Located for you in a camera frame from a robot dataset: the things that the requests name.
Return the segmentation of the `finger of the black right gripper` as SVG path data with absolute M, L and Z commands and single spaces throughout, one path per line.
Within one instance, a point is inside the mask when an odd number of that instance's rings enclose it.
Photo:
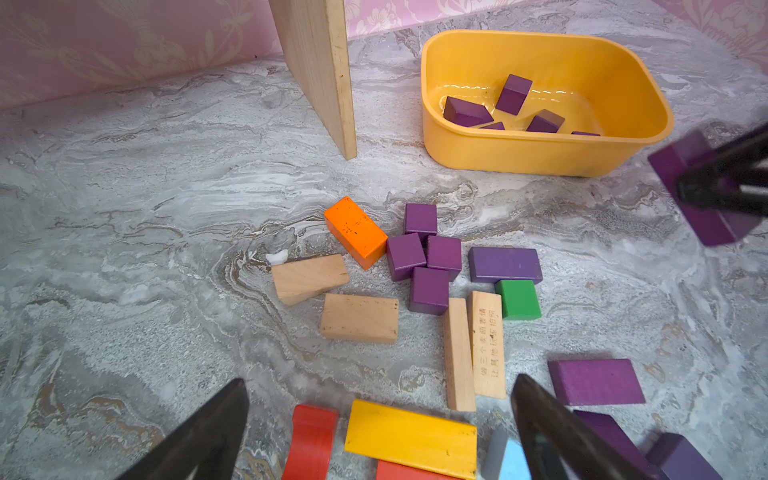
M 718 147 L 676 181 L 678 198 L 703 210 L 767 217 L 767 124 Z

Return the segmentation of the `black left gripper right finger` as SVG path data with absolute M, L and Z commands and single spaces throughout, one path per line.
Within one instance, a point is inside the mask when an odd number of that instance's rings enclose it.
M 517 376 L 511 406 L 533 479 L 648 477 L 529 375 Z

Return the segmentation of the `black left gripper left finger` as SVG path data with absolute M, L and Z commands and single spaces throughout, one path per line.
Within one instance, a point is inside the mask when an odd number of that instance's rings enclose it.
M 245 382 L 235 378 L 120 477 L 230 479 L 248 410 Z

